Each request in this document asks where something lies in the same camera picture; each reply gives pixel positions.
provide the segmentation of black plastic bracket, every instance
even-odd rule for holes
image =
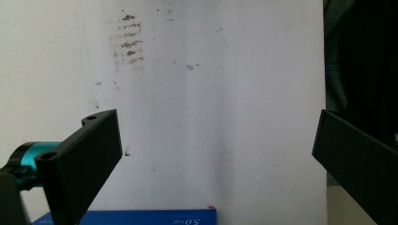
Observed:
[[[20,191],[38,182],[43,185],[54,224],[79,224],[122,157],[116,110],[92,114],[82,123],[54,149],[35,157],[37,173],[21,165],[34,142],[14,151],[0,169],[1,225],[30,224]]]
[[[359,121],[322,111],[313,155],[381,225],[398,224],[398,153]]]
[[[116,110],[92,114],[82,123],[35,158],[56,225],[79,223],[122,156]]]

